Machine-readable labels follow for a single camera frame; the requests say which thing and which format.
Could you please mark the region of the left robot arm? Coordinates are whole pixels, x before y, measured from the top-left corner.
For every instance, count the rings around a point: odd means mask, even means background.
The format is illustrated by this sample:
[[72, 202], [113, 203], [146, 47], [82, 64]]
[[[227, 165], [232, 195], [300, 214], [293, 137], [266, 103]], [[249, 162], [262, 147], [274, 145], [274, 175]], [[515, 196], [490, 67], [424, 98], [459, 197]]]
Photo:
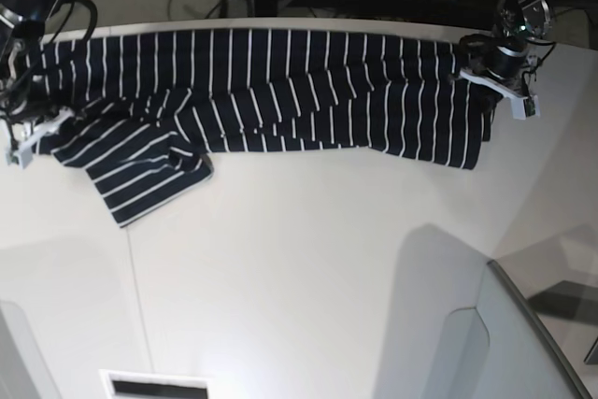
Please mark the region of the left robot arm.
[[466, 36], [460, 47], [477, 76], [499, 82], [533, 76], [556, 47], [547, 40], [551, 21], [547, 0], [497, 0], [491, 34]]

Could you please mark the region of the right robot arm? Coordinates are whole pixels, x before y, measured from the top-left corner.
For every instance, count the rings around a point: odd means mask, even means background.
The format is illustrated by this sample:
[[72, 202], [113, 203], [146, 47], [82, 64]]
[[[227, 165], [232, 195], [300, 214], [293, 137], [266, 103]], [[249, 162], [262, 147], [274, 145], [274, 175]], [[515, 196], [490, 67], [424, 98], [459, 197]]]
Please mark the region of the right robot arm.
[[85, 47], [97, 25], [98, 10], [92, 0], [1, 0], [1, 121], [5, 124], [23, 123], [57, 112], [54, 106], [30, 106], [27, 101], [29, 84], [44, 54], [40, 53], [23, 72], [18, 70], [18, 60], [40, 42], [52, 16], [64, 6], [73, 10], [75, 5], [89, 11], [89, 23], [70, 58]]

